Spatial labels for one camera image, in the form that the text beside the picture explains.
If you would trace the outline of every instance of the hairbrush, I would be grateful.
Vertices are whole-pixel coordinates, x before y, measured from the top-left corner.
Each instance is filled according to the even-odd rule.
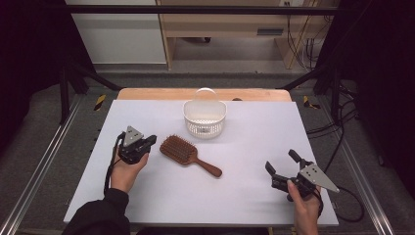
[[[187,140],[177,136],[168,136],[160,145],[160,151],[181,165],[198,164],[207,172],[219,177],[222,170],[198,158],[198,149]]]

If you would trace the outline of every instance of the brush bristles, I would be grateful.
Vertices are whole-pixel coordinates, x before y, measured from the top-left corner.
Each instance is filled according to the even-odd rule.
[[[185,164],[196,151],[196,147],[177,135],[170,135],[162,142],[160,151],[181,164]]]

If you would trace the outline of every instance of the white table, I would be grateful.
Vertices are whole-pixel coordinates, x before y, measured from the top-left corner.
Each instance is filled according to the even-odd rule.
[[[130,222],[157,226],[279,226],[293,224],[293,204],[287,194],[271,188],[265,170],[270,161],[278,174],[299,171],[288,152],[315,162],[294,102],[225,102],[222,134],[212,140],[190,135],[185,127],[185,101],[115,100],[90,161],[73,196],[64,222],[89,201],[103,198],[105,174],[116,137],[127,125],[145,137],[158,136],[146,167],[139,173],[126,216]],[[196,164],[182,166],[159,150],[170,134],[196,145],[199,157],[222,169],[215,178]],[[326,190],[318,223],[338,225]]]

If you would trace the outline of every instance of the black cable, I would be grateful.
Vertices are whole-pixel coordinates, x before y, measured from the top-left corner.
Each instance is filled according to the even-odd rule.
[[[316,45],[316,44],[319,44],[319,43],[315,43],[314,42],[314,40],[315,40],[315,38],[313,37],[313,38],[311,38],[311,53],[310,53],[310,60],[312,60],[313,62],[317,62],[317,60],[318,60],[318,56],[312,56],[312,54],[313,54],[313,52],[314,52],[314,46]]]
[[[326,21],[326,23],[331,23],[333,21],[331,17],[332,16],[324,16],[324,20]]]
[[[323,199],[321,198],[321,194],[320,191],[317,190],[317,193],[315,191],[312,192],[312,194],[314,195],[314,197],[316,197],[318,199],[318,201],[320,202],[320,206],[318,207],[318,216],[321,215],[321,212],[323,212],[324,209],[324,203],[323,203]]]
[[[346,119],[347,116],[349,116],[350,114],[352,114],[355,111],[356,111],[356,109],[353,109],[353,110],[349,111],[344,117],[341,117],[341,118]],[[333,127],[333,126],[335,126],[335,124],[333,122],[330,122],[330,123],[328,123],[328,124],[326,124],[322,127],[309,129],[309,130],[306,131],[306,134],[316,134],[316,133],[322,132],[326,129],[329,129],[330,127]]]
[[[343,109],[345,108],[345,106],[346,106],[347,104],[352,103],[352,102],[354,102],[354,101],[353,101],[353,100],[350,100],[350,101],[345,102],[342,106],[340,106],[340,117],[341,117],[341,116],[342,116],[342,114],[343,114]],[[332,156],[330,157],[329,162],[327,163],[326,167],[325,167],[325,168],[324,168],[324,170],[323,170],[323,171],[324,171],[324,173],[326,173],[326,172],[327,172],[327,169],[329,169],[330,164],[332,163],[333,159],[335,158],[335,155],[336,155],[336,154],[337,154],[337,152],[339,151],[339,148],[340,148],[340,146],[341,146],[341,144],[342,144],[343,138],[345,137],[345,127],[344,127],[344,124],[343,124],[343,120],[342,120],[341,118],[339,118],[339,123],[340,123],[340,127],[341,127],[341,130],[342,130],[342,134],[341,134],[341,136],[340,136],[339,143],[337,144],[337,146],[336,146],[336,148],[335,148],[335,150],[334,150],[334,152],[333,152]]]
[[[107,190],[110,188],[110,178],[111,178],[111,174],[113,173],[114,165],[116,165],[120,160],[119,159],[116,162],[114,162],[116,149],[118,148],[118,142],[124,137],[125,137],[125,132],[122,131],[122,133],[119,134],[119,136],[116,138],[115,145],[113,147],[113,156],[111,157],[110,165],[108,166],[107,174],[105,176],[104,195],[107,193]]]
[[[296,57],[297,62],[300,64],[301,67],[306,68],[306,65],[303,64],[302,61],[300,60],[299,54],[297,53],[296,43],[294,42],[294,38],[291,35],[291,16],[290,15],[287,16],[287,42],[288,42],[288,46],[290,47],[290,50],[293,52],[294,56]]]
[[[344,91],[342,90],[342,87],[341,87],[341,89],[340,89],[340,95],[342,95],[343,97],[345,97],[346,99],[349,99],[349,100],[354,99],[353,97],[350,97],[351,95],[349,95],[347,92],[344,92]]]
[[[354,118],[354,116],[353,117],[349,117],[348,119],[346,119],[346,121],[344,121],[344,123],[347,123],[348,121],[350,121],[351,119],[353,119]],[[333,132],[336,132],[336,131],[338,131],[340,128],[338,127],[338,128],[336,128],[336,129],[334,129],[334,130],[332,130],[332,131],[329,131],[329,132],[326,132],[326,133],[324,133],[324,134],[321,134],[321,135],[318,135],[318,136],[312,136],[312,137],[308,137],[308,139],[316,139],[316,138],[320,138],[320,137],[323,137],[323,136],[326,136],[326,135],[328,135],[328,134],[331,134],[331,133],[333,133]]]
[[[342,93],[351,96],[353,99],[357,97],[357,93],[356,92],[352,92],[352,91],[348,90],[341,82],[340,82],[340,86],[341,86],[340,87],[341,88],[340,91]]]
[[[348,189],[346,189],[344,187],[341,187],[341,186],[337,186],[337,187],[339,189],[343,190],[343,191],[348,192],[351,195],[351,197],[353,197],[357,201],[357,203],[360,206],[360,216],[358,218],[346,218],[346,217],[343,217],[343,216],[339,215],[338,213],[336,213],[336,216],[338,218],[340,218],[341,220],[344,220],[346,222],[359,222],[359,221],[361,221],[363,219],[363,217],[364,217],[364,214],[365,214],[365,212],[364,212],[365,209],[364,209],[363,203],[360,202],[360,200],[357,198],[357,196],[355,194],[353,194],[350,190],[348,190]]]
[[[324,173],[326,173],[327,172],[327,170],[328,170],[328,168],[330,167],[330,165],[331,165],[331,163],[332,163],[332,161],[333,161],[333,159],[334,159],[334,157],[335,157],[335,155],[337,154],[337,152],[338,152],[338,150],[339,150],[339,148],[340,148],[340,146],[341,146],[341,144],[342,144],[342,140],[343,140],[343,138],[344,138],[344,136],[345,136],[345,123],[343,122],[343,109],[345,108],[345,106],[347,105],[347,104],[351,104],[351,103],[353,103],[354,102],[354,100],[349,100],[349,101],[347,101],[347,102],[345,102],[342,106],[341,106],[341,108],[340,108],[340,128],[342,129],[342,135],[341,135],[341,137],[340,137],[340,139],[339,139],[339,143],[337,144],[337,146],[336,146],[336,149],[335,149],[335,151],[333,152],[333,154],[332,154],[332,156],[331,156],[331,158],[330,158],[330,160],[329,160],[329,162],[327,163],[327,165],[326,165],[326,168],[323,170],[324,171]],[[363,204],[360,202],[360,200],[357,198],[357,196],[356,195],[354,195],[350,190],[348,190],[348,189],[346,189],[345,187],[342,187],[342,186],[337,186],[339,189],[341,189],[341,190],[344,190],[344,191],[346,191],[346,192],[348,192],[356,201],[357,201],[357,203],[359,204],[359,206],[360,206],[360,216],[358,217],[358,218],[346,218],[346,217],[343,217],[343,216],[341,216],[341,215],[339,215],[339,214],[337,214],[336,213],[336,216],[338,217],[338,218],[340,218],[340,219],[342,219],[342,220],[344,220],[344,221],[347,221],[347,222],[359,222],[359,221],[361,221],[362,219],[363,219],[363,217],[364,217],[364,214],[365,214],[365,212],[364,212],[364,206],[363,206]]]
[[[314,39],[311,40],[311,45],[310,45],[310,57],[308,58],[308,60],[310,61],[310,67],[312,68],[312,51],[314,50]]]

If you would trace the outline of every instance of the hand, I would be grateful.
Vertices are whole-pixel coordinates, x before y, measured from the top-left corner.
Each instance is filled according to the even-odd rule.
[[[291,180],[288,180],[287,184],[295,205],[294,226],[297,233],[299,235],[318,234],[319,200],[312,194],[302,198],[299,189]]]
[[[118,150],[115,153],[115,165],[111,174],[111,187],[128,193],[134,185],[138,172],[147,164],[149,154],[145,154],[137,164],[126,164],[119,160]]]

